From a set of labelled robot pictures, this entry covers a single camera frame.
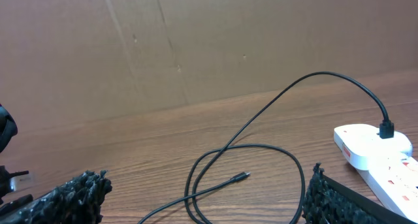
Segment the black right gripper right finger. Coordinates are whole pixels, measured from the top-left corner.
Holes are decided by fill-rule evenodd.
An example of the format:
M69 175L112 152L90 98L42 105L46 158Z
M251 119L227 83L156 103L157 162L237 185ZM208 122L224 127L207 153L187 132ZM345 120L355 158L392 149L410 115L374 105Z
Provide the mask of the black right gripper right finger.
M320 163L306 190L302 217L310 224L414 224L324 175Z

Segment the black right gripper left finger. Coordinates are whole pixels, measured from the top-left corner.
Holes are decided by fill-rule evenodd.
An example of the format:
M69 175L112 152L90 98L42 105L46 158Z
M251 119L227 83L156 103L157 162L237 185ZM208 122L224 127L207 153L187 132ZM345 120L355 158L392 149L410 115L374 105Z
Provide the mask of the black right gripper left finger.
M112 191L105 174L87 170L37 199L28 194L10 201L1 207L1 224L99 224Z

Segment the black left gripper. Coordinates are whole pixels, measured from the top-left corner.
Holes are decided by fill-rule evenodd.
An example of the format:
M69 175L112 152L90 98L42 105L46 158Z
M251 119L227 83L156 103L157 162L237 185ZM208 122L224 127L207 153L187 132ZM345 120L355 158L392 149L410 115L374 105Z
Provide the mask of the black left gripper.
M1 105L1 152L9 144L11 138L16 136L18 128L13 117ZM29 174L29 171L10 173L4 165L1 165L1 214L9 214L25 205L33 202L32 195L25 195L17 200L4 204L3 197L9 193L15 192L16 186L12 184L12 179L18 176Z

